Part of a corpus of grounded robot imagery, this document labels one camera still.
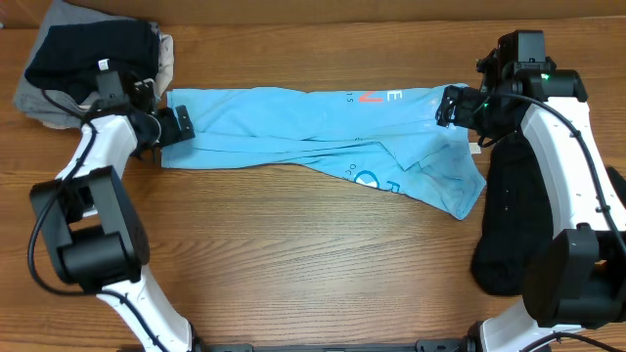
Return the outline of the light blue printed t-shirt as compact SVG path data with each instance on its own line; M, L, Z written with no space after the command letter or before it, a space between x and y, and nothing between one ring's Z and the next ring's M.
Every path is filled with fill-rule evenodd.
M302 92L278 87L176 89L194 138L166 147L173 169L298 164L425 202L462 220L485 179L468 131L440 127L441 86L387 91Z

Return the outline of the black garment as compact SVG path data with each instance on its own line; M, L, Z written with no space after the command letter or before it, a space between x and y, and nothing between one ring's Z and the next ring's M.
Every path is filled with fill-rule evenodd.
M539 164L528 141L513 133L491 152L482 235L471 273L491 295L519 295L529 262L552 238L552 211Z

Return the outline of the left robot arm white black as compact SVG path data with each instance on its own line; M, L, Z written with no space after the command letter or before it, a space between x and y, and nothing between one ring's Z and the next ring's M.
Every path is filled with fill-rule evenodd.
M131 329L144 351L202 351L193 325L170 304L149 266L147 232L123 184L127 161L187 141L187 109L157 107L153 82L97 73L99 98L80 116L68 165L29 193L33 280L58 296L94 296Z

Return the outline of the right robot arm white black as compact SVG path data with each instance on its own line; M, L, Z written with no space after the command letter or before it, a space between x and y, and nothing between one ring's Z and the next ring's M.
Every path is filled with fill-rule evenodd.
M554 235L515 305L460 339L420 340L417 349L545 351L623 322L625 209L596 146L580 75L556 66L540 30L503 35L476 68L480 87L446 87L436 121L473 130L482 144L520 133L537 158Z

